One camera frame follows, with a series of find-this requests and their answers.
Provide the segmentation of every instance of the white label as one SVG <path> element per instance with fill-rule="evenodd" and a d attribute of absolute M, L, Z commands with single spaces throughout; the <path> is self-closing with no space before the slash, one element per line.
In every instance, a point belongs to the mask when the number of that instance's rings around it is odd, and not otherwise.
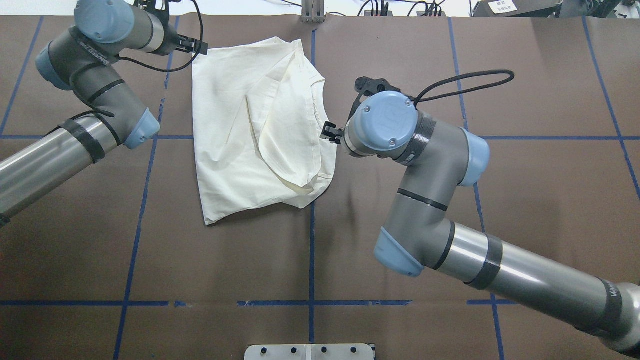
<path fill-rule="evenodd" d="M 489 7 L 493 13 L 510 13 L 518 10 L 512 0 L 494 1 L 489 3 Z"/>

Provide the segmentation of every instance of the blue tape line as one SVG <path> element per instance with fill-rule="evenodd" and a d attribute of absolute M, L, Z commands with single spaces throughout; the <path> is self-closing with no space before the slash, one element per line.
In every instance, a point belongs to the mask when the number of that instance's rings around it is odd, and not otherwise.
<path fill-rule="evenodd" d="M 412 300 L 319 300 L 316 306 L 407 306 Z"/>
<path fill-rule="evenodd" d="M 178 31 L 178 27 L 180 26 L 180 17 L 176 17 L 175 18 L 175 30 Z M 170 70 L 171 66 L 173 64 L 173 53 L 169 54 L 169 62 L 166 64 L 166 69 Z M 166 73 L 166 76 L 164 77 L 164 89 L 168 90 L 169 89 L 169 78 L 171 76 L 170 72 Z"/>
<path fill-rule="evenodd" d="M 518 305 L 517 302 L 513 302 L 511 300 L 499 299 L 496 301 L 493 300 L 467 300 L 467 305 Z"/>
<path fill-rule="evenodd" d="M 407 306 L 412 300 L 255 300 L 239 301 L 238 307 L 252 306 Z"/>
<path fill-rule="evenodd" d="M 593 50 L 593 44 L 591 43 L 591 35 L 589 34 L 589 26 L 587 25 L 587 18 L 584 16 L 582 17 L 582 26 L 584 26 L 584 34 L 587 37 L 587 45 L 589 46 L 589 52 L 591 53 L 593 66 L 596 69 L 596 74 L 598 75 L 598 80 L 600 82 L 600 87 L 602 88 L 602 93 L 604 94 L 604 99 L 607 101 L 609 114 L 611 114 L 611 120 L 613 120 L 613 126 L 616 128 L 616 133 L 618 134 L 618 138 L 620 140 L 620 147 L 622 148 L 622 152 L 625 155 L 625 161 L 627 162 L 627 167 L 629 168 L 629 174 L 631 175 L 631 180 L 633 180 L 634 186 L 636 188 L 636 195 L 638 196 L 638 199 L 640 199 L 640 186 L 638 185 L 636 172 L 634 171 L 634 167 L 631 164 L 629 153 L 627 151 L 627 146 L 625 145 L 625 142 L 622 139 L 622 132 L 620 131 L 620 125 L 618 124 L 616 113 L 613 111 L 613 105 L 611 104 L 611 99 L 609 98 L 609 92 L 607 91 L 607 87 L 604 84 L 604 79 L 602 78 L 602 73 L 600 72 L 600 66 L 598 65 L 598 60 L 596 59 L 596 53 Z"/>
<path fill-rule="evenodd" d="M 484 228 L 484 215 L 482 214 L 482 203 L 480 202 L 480 189 L 478 188 L 478 183 L 474 184 L 474 194 L 476 195 L 476 209 L 478 212 L 478 217 L 480 218 L 480 227 L 482 228 L 482 232 L 486 233 L 486 229 Z"/>
<path fill-rule="evenodd" d="M 176 20 L 176 25 L 175 28 L 177 30 L 178 28 L 178 20 Z M 167 61 L 167 65 L 166 68 L 170 69 L 171 68 L 171 62 L 173 60 L 173 53 L 169 54 L 169 59 Z M 166 82 L 165 82 L 165 88 L 168 86 L 168 81 L 169 81 L 169 77 L 168 77 L 167 73 L 167 78 L 166 78 Z M 159 111 L 158 111 L 158 122 L 160 124 L 162 124 L 162 116 L 164 113 L 164 103 L 166 101 L 166 98 L 163 98 L 162 100 L 160 100 L 160 107 L 159 107 Z M 131 263 L 129 264 L 129 275 L 127 276 L 127 287 L 124 291 L 124 304 L 122 306 L 122 313 L 120 314 L 120 325 L 118 326 L 118 336 L 116 337 L 116 345 L 115 345 L 115 349 L 113 351 L 113 360 L 117 360 L 118 357 L 120 356 L 120 345 L 122 344 L 122 334 L 124 333 L 124 325 L 125 325 L 125 320 L 127 318 L 127 307 L 129 305 L 129 296 L 131 295 L 131 285 L 133 283 L 133 274 L 134 274 L 134 270 L 136 268 L 136 259 L 138 257 L 138 246 L 140 245 L 140 236 L 142 234 L 142 219 L 145 216 L 145 211 L 147 209 L 147 197 L 149 194 L 149 181 L 151 180 L 151 170 L 154 167 L 154 159 L 156 157 L 156 148 L 157 148 L 157 144 L 158 144 L 158 139 L 157 136 L 154 137 L 153 139 L 153 146 L 151 147 L 151 156 L 149 157 L 149 165 L 147 167 L 147 177 L 145 179 L 145 189 L 142 192 L 142 203 L 140 205 L 140 213 L 138 215 L 138 226 L 136 228 L 136 237 L 135 240 L 133 242 L 133 251 L 131 254 Z"/>
<path fill-rule="evenodd" d="M 456 69 L 456 76 L 459 76 L 460 66 L 458 64 L 458 52 L 456 50 L 456 39 L 455 39 L 455 36 L 453 35 L 453 21 L 451 20 L 450 17 L 447 18 L 447 21 L 449 22 L 449 37 L 451 38 L 451 52 L 453 54 L 453 66 Z M 458 80 L 457 83 L 458 83 L 458 91 L 462 91 L 462 82 Z M 460 98 L 460 109 L 462 110 L 462 120 L 464 120 L 464 123 L 465 123 L 465 130 L 468 131 L 469 123 L 467 122 L 467 108 L 465 107 L 465 98 L 463 94 L 459 94 L 458 97 Z"/>
<path fill-rule="evenodd" d="M 309 306 L 307 300 L 255 300 L 255 301 L 239 301 L 239 307 L 250 306 Z"/>
<path fill-rule="evenodd" d="M 129 301 L 127 306 L 169 306 L 168 301 Z"/>
<path fill-rule="evenodd" d="M 158 140 L 193 140 L 193 135 L 158 135 Z"/>
<path fill-rule="evenodd" d="M 20 69 L 20 74 L 18 75 L 18 80 L 15 82 L 15 86 L 13 87 L 13 92 L 11 94 L 11 98 L 9 99 L 9 105 L 6 107 L 6 111 L 4 112 L 4 118 L 2 119 L 2 124 L 0 124 L 0 135 L 4 133 L 4 128 L 6 127 L 6 123 L 9 120 L 9 114 L 11 113 L 11 108 L 13 107 L 13 102 L 15 101 L 15 97 L 18 95 L 18 89 L 20 88 L 20 83 L 22 82 L 22 78 L 24 77 L 24 72 L 27 70 L 27 64 L 29 63 L 29 59 L 31 57 L 31 53 L 33 52 L 33 48 L 36 45 L 36 40 L 38 39 L 38 34 L 40 34 L 40 29 L 42 28 L 42 23 L 44 21 L 44 16 L 40 17 L 38 21 L 38 26 L 36 27 L 36 32 L 33 34 L 33 38 L 31 39 L 31 45 L 29 45 L 29 51 L 27 51 L 27 56 L 22 63 L 22 68 Z"/>
<path fill-rule="evenodd" d="M 311 65 L 316 66 L 316 30 L 311 31 Z"/>
<path fill-rule="evenodd" d="M 127 307 L 126 305 L 122 306 L 122 312 L 120 313 L 120 325 L 118 326 L 118 337 L 116 339 L 116 347 L 113 351 L 113 360 L 118 360 L 120 357 L 120 345 L 122 344 L 122 333 L 124 332 L 124 323 L 127 318 Z"/>
<path fill-rule="evenodd" d="M 618 136 L 480 136 L 485 140 L 620 140 Z M 640 140 L 640 136 L 622 136 L 622 140 Z"/>
<path fill-rule="evenodd" d="M 453 54 L 453 64 L 456 68 L 456 76 L 460 75 L 460 66 L 458 64 L 458 52 L 456 51 L 456 39 L 453 32 L 453 21 L 450 17 L 447 18 L 449 22 L 449 36 L 451 37 L 451 52 Z M 458 81 L 458 91 L 462 91 L 462 82 Z M 465 98 L 463 94 L 459 95 L 460 97 L 460 109 L 462 111 L 462 119 L 465 122 L 465 130 L 469 130 L 469 124 L 467 122 L 467 109 L 465 107 Z M 478 184 L 474 184 L 474 194 L 476 195 L 476 208 L 478 212 L 478 216 L 480 218 L 480 226 L 482 227 L 482 232 L 485 233 L 486 229 L 484 228 L 484 216 L 482 212 L 482 203 L 480 202 L 480 190 L 478 188 Z M 492 300 L 492 309 L 493 309 L 493 322 L 495 325 L 495 335 L 498 342 L 498 353 L 500 354 L 500 360 L 504 360 L 504 349 L 502 348 L 502 333 L 500 331 L 500 320 L 498 319 L 498 306 L 495 303 L 495 295 L 491 294 Z"/>
<path fill-rule="evenodd" d="M 311 225 L 309 229 L 309 343 L 316 342 L 316 202 L 311 203 Z"/>
<path fill-rule="evenodd" d="M 0 300 L 0 306 L 123 306 L 124 301 Z M 169 306 L 168 301 L 130 301 L 129 306 Z"/>
<path fill-rule="evenodd" d="M 122 306 L 122 301 L 4 300 L 0 306 Z"/>
<path fill-rule="evenodd" d="M 495 327 L 495 339 L 498 341 L 498 355 L 500 360 L 504 360 L 504 346 L 502 345 L 502 331 L 500 330 L 500 319 L 498 318 L 498 303 L 495 300 L 495 295 L 491 294 L 491 308 L 493 311 L 493 326 Z"/>

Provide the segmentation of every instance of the blue tape grid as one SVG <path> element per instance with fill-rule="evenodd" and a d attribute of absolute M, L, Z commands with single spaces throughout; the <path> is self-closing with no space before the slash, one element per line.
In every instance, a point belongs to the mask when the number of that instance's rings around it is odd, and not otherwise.
<path fill-rule="evenodd" d="M 456 50 L 456 39 L 453 31 L 453 21 L 450 17 L 447 18 L 449 22 L 449 36 L 451 38 L 451 52 L 453 55 L 453 64 L 456 70 L 456 76 L 460 75 L 460 65 L 458 63 L 458 52 Z M 458 91 L 462 91 L 462 82 L 458 81 Z M 467 121 L 467 108 L 465 106 L 465 97 L 463 94 L 459 95 L 460 98 L 460 110 L 462 112 L 462 119 L 464 120 L 465 129 L 469 130 L 469 123 Z M 482 232 L 485 233 L 484 228 L 484 216 L 482 214 L 482 203 L 480 201 L 480 190 L 478 188 L 478 184 L 474 184 L 474 193 L 476 195 L 476 208 L 478 212 L 478 216 L 480 217 L 480 226 L 482 227 Z M 500 329 L 500 319 L 498 316 L 498 303 L 496 301 L 495 295 L 491 294 L 491 309 L 493 310 L 493 327 L 495 329 L 495 338 L 498 345 L 498 355 L 500 356 L 500 360 L 504 360 L 504 347 L 502 345 L 502 331 Z"/>
<path fill-rule="evenodd" d="M 6 127 L 7 121 L 10 117 L 10 113 L 13 107 L 13 103 L 18 94 L 20 84 L 22 78 L 24 77 L 24 73 L 28 66 L 29 60 L 33 53 L 33 48 L 35 46 L 36 40 L 42 28 L 42 24 L 44 21 L 44 17 L 40 17 L 38 21 L 38 25 L 36 27 L 35 33 L 31 40 L 31 44 L 29 46 L 29 50 L 25 57 L 25 60 L 22 64 L 22 68 L 20 70 L 20 74 L 17 78 L 16 84 L 14 86 L 12 96 L 9 101 L 9 105 L 5 111 L 3 121 L 0 123 L 0 139 L 2 140 L 37 140 L 42 138 L 42 135 L 4 135 L 4 129 Z M 175 27 L 177 28 L 179 25 L 180 17 L 177 17 Z M 460 66 L 458 63 L 458 54 L 456 51 L 455 45 L 455 36 L 453 30 L 453 23 L 451 18 L 448 18 L 449 22 L 449 35 L 451 38 L 451 50 L 454 61 L 454 67 L 456 71 L 456 75 L 460 75 Z M 613 106 L 611 104 L 611 99 L 609 97 L 609 93 L 607 91 L 606 85 L 604 83 L 604 79 L 600 72 L 600 66 L 598 64 L 597 58 L 595 56 L 595 52 L 593 50 L 593 44 L 591 41 L 591 35 L 589 34 L 589 28 L 587 24 L 587 20 L 585 17 L 582 18 L 582 24 L 584 26 L 584 32 L 587 39 L 589 52 L 591 54 L 591 59 L 593 60 L 593 65 L 595 68 L 595 72 L 598 76 L 598 80 L 600 82 L 600 86 L 602 87 L 602 92 L 607 102 L 607 107 L 609 108 L 609 113 L 611 115 L 612 122 L 616 129 L 617 136 L 483 136 L 485 140 L 587 140 L 587 141 L 618 141 L 622 148 L 625 161 L 627 162 L 627 167 L 629 169 L 632 181 L 636 188 L 636 192 L 638 198 L 640 199 L 640 186 L 638 185 L 638 181 L 636 178 L 636 174 L 634 172 L 634 168 L 631 164 L 628 151 L 625 145 L 625 141 L 638 141 L 640 140 L 640 136 L 623 136 L 620 130 L 620 126 L 618 124 L 618 120 L 616 118 L 615 112 L 613 110 Z M 312 32 L 312 49 L 311 49 L 311 61 L 312 64 L 315 65 L 316 62 L 316 31 Z M 167 69 L 172 66 L 172 56 L 169 56 Z M 167 74 L 164 81 L 165 90 L 168 89 L 170 80 L 170 74 Z M 458 82 L 458 89 L 461 90 L 462 84 Z M 468 130 L 468 120 L 467 120 L 467 110 L 465 107 L 464 96 L 460 95 L 460 109 L 461 114 L 464 120 L 464 127 Z M 162 113 L 165 99 L 161 100 L 160 109 L 159 109 L 159 118 L 158 121 L 162 120 Z M 118 327 L 118 337 L 116 339 L 116 345 L 114 349 L 113 359 L 118 359 L 120 353 L 120 346 L 122 344 L 122 334 L 124 332 L 124 325 L 127 315 L 128 307 L 168 307 L 170 306 L 170 302 L 168 301 L 131 301 L 129 297 L 131 295 L 131 285 L 134 275 L 134 269 L 136 264 L 136 258 L 138 254 L 138 245 L 140 243 L 140 235 L 142 231 L 142 219 L 145 213 L 146 205 L 147 205 L 147 196 L 148 196 L 148 184 L 150 181 L 151 171 L 154 164 L 154 158 L 156 154 L 156 147 L 158 140 L 193 140 L 193 135 L 158 135 L 153 139 L 152 151 L 149 159 L 148 169 L 147 169 L 147 177 L 145 180 L 145 188 L 143 191 L 143 196 L 141 200 L 140 214 L 138 219 L 138 227 L 136 229 L 136 237 L 134 240 L 134 247 L 131 256 L 131 263 L 129 266 L 129 275 L 127 277 L 127 286 L 125 289 L 125 295 L 123 301 L 76 301 L 76 300 L 0 300 L 0 306 L 93 306 L 93 307 L 122 307 L 122 313 L 120 317 L 120 325 Z M 482 212 L 482 204 L 481 197 L 478 185 L 474 185 L 474 193 L 476 196 L 476 208 L 478 212 L 478 216 L 480 218 L 480 223 L 482 227 L 482 231 L 485 231 L 484 226 L 484 216 Z M 254 300 L 254 301 L 238 301 L 237 306 L 239 307 L 255 307 L 255 306 L 308 306 L 309 307 L 309 342 L 315 342 L 315 325 L 314 325 L 314 310 L 316 306 L 406 306 L 411 303 L 411 300 L 316 300 L 315 299 L 315 216 L 316 216 L 316 205 L 315 202 L 311 205 L 311 216 L 310 216 L 310 248 L 309 248 L 309 300 Z M 500 355 L 500 360 L 504 360 L 504 349 L 502 346 L 502 335 L 500 330 L 500 321 L 498 315 L 498 306 L 508 306 L 515 305 L 516 303 L 510 300 L 502 300 L 496 299 L 494 294 L 491 294 L 489 300 L 468 300 L 467 305 L 470 306 L 491 306 L 494 326 L 496 332 L 496 340 L 498 345 L 498 351 Z M 184 307 L 187 306 L 186 303 L 181 301 L 174 302 L 175 307 Z"/>

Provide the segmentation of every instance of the grid line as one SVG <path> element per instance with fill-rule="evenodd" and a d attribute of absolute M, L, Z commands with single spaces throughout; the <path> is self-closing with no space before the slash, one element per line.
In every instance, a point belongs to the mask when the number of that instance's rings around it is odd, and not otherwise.
<path fill-rule="evenodd" d="M 453 21 L 450 17 L 447 18 L 449 23 L 449 36 L 451 37 L 451 52 L 453 55 L 453 64 L 456 69 L 456 76 L 460 75 L 460 65 L 458 63 L 458 52 L 456 51 L 456 39 L 453 31 Z M 462 82 L 460 80 L 458 83 L 458 91 L 462 91 Z M 462 113 L 462 119 L 464 120 L 465 130 L 469 130 L 469 124 L 467 122 L 467 108 L 465 106 L 465 98 L 463 94 L 459 94 L 460 98 L 460 110 Z M 478 188 L 478 184 L 474 184 L 474 194 L 476 196 L 476 209 L 478 212 L 478 217 L 480 218 L 480 226 L 482 227 L 482 232 L 485 233 L 484 228 L 484 216 L 482 212 L 482 203 L 480 201 L 480 191 Z M 495 338 L 498 345 L 498 355 L 500 360 L 504 360 L 504 346 L 502 344 L 502 331 L 500 329 L 500 318 L 498 316 L 498 303 L 496 301 L 495 295 L 491 294 L 491 308 L 493 312 L 493 327 L 495 329 Z"/>
<path fill-rule="evenodd" d="M 107 300 L 2 300 L 0 306 L 123 306 L 124 301 Z M 169 306 L 168 301 L 129 301 L 128 306 Z"/>
<path fill-rule="evenodd" d="M 31 53 L 33 52 L 33 48 L 36 45 L 36 40 L 38 40 L 38 35 L 40 34 L 40 29 L 42 28 L 43 22 L 44 22 L 44 16 L 41 16 L 40 20 L 38 21 L 38 26 L 36 27 L 36 31 L 33 34 L 33 38 L 31 39 L 31 44 L 29 45 L 29 51 L 27 51 L 27 56 L 24 58 L 24 62 L 22 62 L 22 68 L 20 69 L 18 80 L 16 80 L 15 86 L 13 87 L 13 92 L 11 93 L 9 104 L 7 105 L 6 111 L 4 112 L 4 117 L 2 119 L 2 123 L 0 124 L 0 136 L 2 136 L 2 134 L 4 133 L 4 128 L 6 127 L 6 123 L 9 121 L 9 115 L 11 114 L 11 109 L 13 108 L 13 102 L 15 101 L 15 98 L 18 95 L 18 90 L 20 89 L 22 78 L 24 77 L 24 73 L 27 70 L 27 64 L 29 63 L 29 59 L 31 58 Z"/>
<path fill-rule="evenodd" d="M 596 70 L 596 75 L 598 76 L 598 81 L 600 82 L 600 87 L 602 88 L 602 93 L 604 95 L 604 99 L 607 101 L 607 107 L 609 108 L 609 114 L 611 115 L 611 120 L 613 121 L 613 126 L 616 128 L 616 134 L 618 134 L 618 140 L 620 141 L 620 147 L 622 148 L 622 153 L 625 155 L 625 161 L 627 162 L 627 167 L 629 168 L 629 174 L 631 175 L 631 180 L 634 183 L 634 187 L 636 188 L 636 195 L 638 199 L 640 199 L 640 186 L 638 185 L 638 180 L 636 178 L 636 172 L 634 171 L 634 167 L 631 164 L 631 159 L 629 158 L 629 153 L 627 151 L 627 146 L 625 145 L 625 141 L 622 138 L 622 131 L 620 130 L 620 125 L 618 124 L 618 119 L 616 118 L 616 112 L 613 110 L 613 105 L 611 104 L 611 98 L 609 97 L 609 92 L 607 91 L 607 86 L 604 83 L 604 78 L 602 77 L 602 73 L 600 72 L 600 66 L 598 64 L 598 59 L 596 58 L 596 53 L 593 50 L 593 43 L 591 42 L 591 35 L 589 34 L 589 26 L 587 25 L 587 17 L 582 17 L 582 26 L 584 27 L 584 35 L 587 38 L 587 45 L 589 47 L 589 53 L 591 54 L 591 60 L 593 61 L 593 67 Z"/>
<path fill-rule="evenodd" d="M 316 29 L 311 32 L 311 65 L 316 67 Z M 316 202 L 311 202 L 309 224 L 309 343 L 316 343 Z"/>
<path fill-rule="evenodd" d="M 239 307 L 265 306 L 407 306 L 412 300 L 253 300 L 239 301 Z"/>
<path fill-rule="evenodd" d="M 178 16 L 175 19 L 175 30 L 178 30 L 180 25 L 180 17 Z M 169 54 L 169 59 L 167 61 L 166 68 L 171 69 L 173 61 L 173 53 Z M 169 87 L 171 73 L 167 72 L 166 77 L 164 79 L 164 90 L 166 91 Z M 158 123 L 162 124 L 162 116 L 164 111 L 164 103 L 166 101 L 166 97 L 163 97 L 160 100 L 160 106 L 158 111 Z M 154 167 L 154 159 L 156 157 L 156 149 L 157 149 L 158 138 L 157 136 L 153 139 L 153 145 L 151 147 L 151 155 L 149 156 L 149 165 L 147 167 L 147 176 L 145 179 L 145 188 L 142 193 L 142 202 L 140 205 L 140 214 L 138 216 L 138 226 L 136 229 L 136 237 L 133 243 L 133 251 L 131 253 L 131 263 L 129 264 L 129 275 L 127 276 L 127 287 L 125 288 L 124 293 L 124 303 L 122 304 L 122 312 L 120 313 L 120 325 L 118 326 L 118 335 L 116 337 L 116 345 L 113 351 L 113 360 L 118 360 L 120 357 L 120 347 L 122 345 L 122 336 L 124 335 L 124 327 L 127 319 L 127 310 L 129 308 L 129 298 L 131 296 L 131 286 L 133 284 L 133 275 L 136 268 L 136 260 L 138 257 L 138 246 L 140 245 L 140 236 L 142 235 L 142 221 L 145 216 L 145 211 L 147 209 L 147 197 L 149 193 L 149 182 L 151 180 L 151 171 Z"/>

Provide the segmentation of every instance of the equipment in background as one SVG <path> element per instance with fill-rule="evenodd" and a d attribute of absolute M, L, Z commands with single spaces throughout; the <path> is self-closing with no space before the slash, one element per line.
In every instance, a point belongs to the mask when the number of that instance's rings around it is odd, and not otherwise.
<path fill-rule="evenodd" d="M 36 66 L 45 80 L 61 90 L 72 90 L 90 111 L 68 119 L 43 139 L 0 162 L 0 227 L 11 217 L 55 189 L 120 144 L 130 149 L 152 138 L 160 123 L 111 67 L 127 60 L 152 70 L 185 69 L 207 54 L 200 39 L 178 35 L 169 24 L 169 0 L 156 9 L 156 0 L 78 0 L 76 25 L 49 43 Z M 124 49 L 156 55 L 173 50 L 195 53 L 177 69 L 157 69 L 119 56 Z"/>
<path fill-rule="evenodd" d="M 302 0 L 302 22 L 324 22 L 324 0 Z"/>
<path fill-rule="evenodd" d="M 381 12 L 381 14 L 379 14 L 379 15 L 376 15 L 376 12 L 372 12 L 371 10 L 365 10 L 364 11 L 364 15 L 365 16 L 378 16 L 378 17 L 381 17 L 381 16 L 393 16 L 394 13 L 392 11 L 388 11 L 387 10 L 385 12 Z"/>
<path fill-rule="evenodd" d="M 430 90 L 486 74 L 509 78 L 423 99 Z M 456 76 L 427 87 L 416 98 L 384 79 L 360 78 L 344 129 L 326 123 L 323 136 L 356 157 L 376 155 L 406 166 L 375 256 L 400 274 L 425 267 L 453 276 L 553 316 L 597 336 L 609 348 L 640 359 L 640 286 L 614 284 L 480 233 L 445 218 L 457 186 L 473 186 L 489 163 L 489 146 L 466 129 L 434 119 L 419 102 L 506 83 L 513 72 Z M 369 96 L 360 103 L 363 96 Z"/>
<path fill-rule="evenodd" d="M 491 0 L 479 1 L 473 17 L 616 17 L 620 0 Z"/>

